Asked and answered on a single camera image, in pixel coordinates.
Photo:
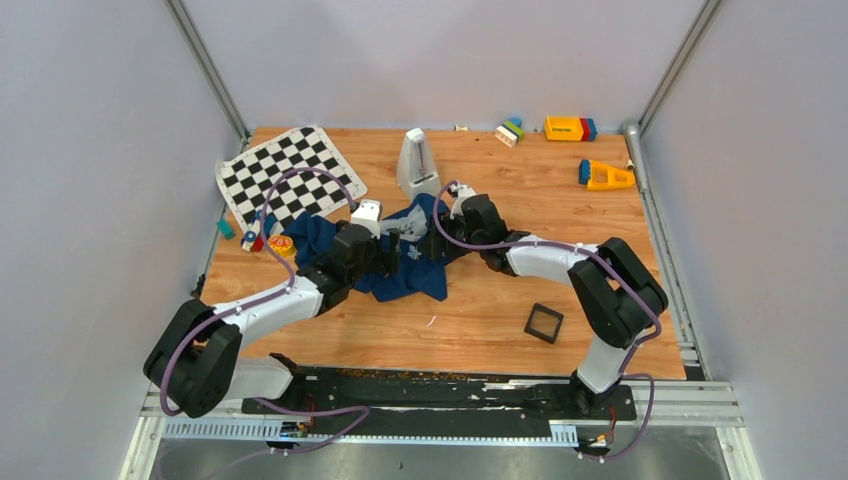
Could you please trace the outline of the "grey metal pipe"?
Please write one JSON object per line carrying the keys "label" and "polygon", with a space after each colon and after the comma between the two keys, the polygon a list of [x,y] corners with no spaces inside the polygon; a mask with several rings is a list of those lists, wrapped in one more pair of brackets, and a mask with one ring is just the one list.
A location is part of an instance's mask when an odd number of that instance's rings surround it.
{"label": "grey metal pipe", "polygon": [[627,143],[630,160],[634,165],[637,189],[642,196],[645,196],[650,191],[650,183],[640,125],[636,120],[628,119],[622,124],[621,129]]}

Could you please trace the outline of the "white green blue blocks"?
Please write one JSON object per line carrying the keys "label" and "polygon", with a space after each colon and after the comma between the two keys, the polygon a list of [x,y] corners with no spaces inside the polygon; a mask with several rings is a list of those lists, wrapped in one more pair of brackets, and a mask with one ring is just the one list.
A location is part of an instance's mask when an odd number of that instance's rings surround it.
{"label": "white green blue blocks", "polygon": [[522,124],[519,117],[508,118],[495,129],[495,138],[509,148],[514,148],[525,136]]}

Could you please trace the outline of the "yellow toy block bin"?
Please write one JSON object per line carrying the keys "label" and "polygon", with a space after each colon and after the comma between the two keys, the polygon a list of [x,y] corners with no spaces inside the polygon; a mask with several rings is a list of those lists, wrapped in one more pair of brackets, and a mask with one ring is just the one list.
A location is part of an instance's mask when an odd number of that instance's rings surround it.
{"label": "yellow toy block bin", "polygon": [[544,133],[548,141],[593,142],[598,131],[591,118],[548,116]]}

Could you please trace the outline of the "yellow blue toy ramp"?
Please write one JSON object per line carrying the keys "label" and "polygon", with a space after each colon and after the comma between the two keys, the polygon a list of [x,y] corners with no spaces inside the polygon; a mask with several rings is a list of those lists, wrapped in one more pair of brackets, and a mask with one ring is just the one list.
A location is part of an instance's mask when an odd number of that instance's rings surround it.
{"label": "yellow blue toy ramp", "polygon": [[636,178],[630,170],[582,159],[578,167],[578,183],[587,191],[611,191],[634,187]]}

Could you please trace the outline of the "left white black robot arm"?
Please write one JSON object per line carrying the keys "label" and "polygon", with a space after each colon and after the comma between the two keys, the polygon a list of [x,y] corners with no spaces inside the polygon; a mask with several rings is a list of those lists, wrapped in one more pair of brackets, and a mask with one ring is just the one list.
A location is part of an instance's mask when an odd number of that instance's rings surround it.
{"label": "left white black robot arm", "polygon": [[298,411],[306,400],[304,383],[281,360],[243,358],[241,351],[333,309],[364,276],[395,273],[401,256],[397,233],[382,241],[362,225],[342,222],[328,249],[283,284],[228,303],[187,300],[142,368],[160,390],[162,410],[199,418],[224,400],[261,397],[283,413]]}

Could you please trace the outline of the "checkered chessboard mat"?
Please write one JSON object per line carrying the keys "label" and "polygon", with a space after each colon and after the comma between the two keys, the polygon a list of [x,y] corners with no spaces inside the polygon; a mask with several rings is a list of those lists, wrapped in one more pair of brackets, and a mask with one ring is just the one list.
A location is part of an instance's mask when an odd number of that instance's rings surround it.
{"label": "checkered chessboard mat", "polygon": [[263,204],[279,229],[298,215],[326,216],[367,186],[320,127],[298,127],[216,165],[215,179],[242,231]]}

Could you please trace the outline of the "white metronome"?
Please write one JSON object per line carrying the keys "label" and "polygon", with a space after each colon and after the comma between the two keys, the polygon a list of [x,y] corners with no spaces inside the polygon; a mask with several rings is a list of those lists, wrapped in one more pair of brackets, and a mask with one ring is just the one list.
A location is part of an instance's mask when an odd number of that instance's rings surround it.
{"label": "white metronome", "polygon": [[396,180],[405,197],[435,196],[442,187],[430,143],[421,128],[405,133],[396,167]]}

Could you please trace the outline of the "blue cartoon print shirt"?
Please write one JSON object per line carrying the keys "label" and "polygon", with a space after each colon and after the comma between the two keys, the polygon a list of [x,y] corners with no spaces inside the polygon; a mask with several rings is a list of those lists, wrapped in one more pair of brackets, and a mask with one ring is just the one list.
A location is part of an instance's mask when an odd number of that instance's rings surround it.
{"label": "blue cartoon print shirt", "polygon": [[[436,201],[428,193],[417,195],[410,205],[380,221],[384,247],[388,246],[388,230],[396,228],[401,233],[400,261],[396,273],[388,275],[368,273],[355,285],[361,293],[371,293],[379,302],[389,302],[415,293],[443,301],[448,297],[445,267],[448,259],[433,260],[423,253],[422,242],[425,229],[432,225],[432,207],[438,206],[440,213],[447,211],[443,201]],[[335,225],[329,220],[310,213],[302,213],[282,230],[292,239],[296,249],[295,263],[304,267],[319,253],[327,250],[336,233]]]}

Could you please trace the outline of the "teal small block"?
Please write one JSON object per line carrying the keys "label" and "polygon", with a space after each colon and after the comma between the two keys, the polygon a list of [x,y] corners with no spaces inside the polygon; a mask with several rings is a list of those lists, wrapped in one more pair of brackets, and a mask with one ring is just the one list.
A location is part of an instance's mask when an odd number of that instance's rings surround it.
{"label": "teal small block", "polygon": [[220,235],[226,239],[231,240],[234,239],[236,234],[233,228],[230,226],[229,222],[225,219],[220,219],[216,222],[216,227],[220,233]]}

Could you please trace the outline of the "red white blue toy car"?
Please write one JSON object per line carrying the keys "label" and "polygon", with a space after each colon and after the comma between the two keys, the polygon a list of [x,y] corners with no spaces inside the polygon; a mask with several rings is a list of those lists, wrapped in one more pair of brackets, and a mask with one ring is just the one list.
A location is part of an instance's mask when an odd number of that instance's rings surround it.
{"label": "red white blue toy car", "polygon": [[260,212],[254,212],[248,220],[247,230],[241,240],[242,249],[250,252],[259,252],[264,248],[264,241],[261,238],[260,231],[265,235],[265,238],[274,235],[274,230],[278,224],[277,218],[273,213],[268,213],[265,221],[260,223]]}

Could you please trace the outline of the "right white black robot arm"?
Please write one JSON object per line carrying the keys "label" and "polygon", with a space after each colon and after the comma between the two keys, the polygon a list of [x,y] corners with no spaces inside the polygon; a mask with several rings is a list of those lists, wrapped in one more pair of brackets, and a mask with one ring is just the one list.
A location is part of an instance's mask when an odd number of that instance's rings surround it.
{"label": "right white black robot arm", "polygon": [[584,417],[598,416],[636,349],[661,333],[669,299],[659,281],[621,238],[589,245],[546,240],[508,228],[488,195],[465,185],[450,189],[455,204],[436,200],[428,213],[423,253],[454,260],[476,252],[495,272],[572,288],[593,339],[571,374],[571,403]]}

